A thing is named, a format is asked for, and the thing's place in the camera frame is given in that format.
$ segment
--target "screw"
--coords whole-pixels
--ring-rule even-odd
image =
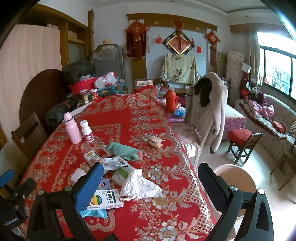
[[[258,192],[259,192],[261,195],[264,195],[264,193],[265,193],[264,190],[261,189],[261,188],[258,189]]]
[[[231,185],[230,190],[236,192],[238,190],[238,188],[235,185]]]
[[[69,192],[69,191],[72,190],[72,186],[71,185],[68,185],[64,189],[65,189],[66,192]]]
[[[41,196],[42,194],[44,193],[44,190],[39,190],[38,192],[37,192],[37,194],[39,195],[39,196]]]

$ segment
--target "black garbage bag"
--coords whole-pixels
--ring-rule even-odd
[[[93,76],[94,67],[87,60],[81,60],[72,64],[66,65],[63,70],[64,80],[67,85],[76,84],[81,76],[91,75]]]
[[[54,131],[63,121],[64,114],[76,109],[79,99],[75,96],[65,98],[63,102],[51,107],[45,115],[45,124],[47,128]]]

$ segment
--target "wooden cabinet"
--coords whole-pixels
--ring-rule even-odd
[[[73,44],[78,45],[76,51],[82,49],[83,53],[81,53],[81,55],[83,56],[83,59],[90,59],[94,52],[93,21],[94,12],[92,10],[89,11],[88,26],[85,26],[74,18],[56,9],[36,4],[21,18],[19,24],[40,26],[51,24],[53,26],[58,26],[60,30],[61,62],[62,68],[64,68],[71,62],[71,53],[69,57],[69,43],[72,47],[75,47]]]

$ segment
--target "window frame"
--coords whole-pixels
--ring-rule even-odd
[[[296,55],[291,54],[291,53],[286,52],[286,51],[283,51],[283,50],[280,50],[280,49],[267,47],[267,46],[263,46],[263,45],[260,45],[260,48],[264,50],[264,73],[263,73],[263,79],[262,79],[263,85],[265,87],[267,87],[267,88],[272,89],[273,91],[276,91],[277,93],[283,95],[284,97],[286,97],[289,100],[292,100],[294,103],[296,103],[296,100],[293,97],[291,97],[292,88],[293,88],[293,58],[296,60]],[[269,84],[265,83],[265,77],[266,77],[266,50],[276,52],[276,53],[280,53],[280,54],[283,54],[283,55],[286,55],[286,56],[290,57],[290,59],[291,59],[291,75],[290,75],[289,94],[286,94],[285,92],[273,87],[272,85],[269,85]]]

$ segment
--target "pink clothing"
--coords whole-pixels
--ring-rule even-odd
[[[274,115],[274,107],[270,106],[261,106],[255,100],[249,100],[246,98],[247,103],[250,105],[252,112],[255,117],[262,115],[265,119],[270,120]]]

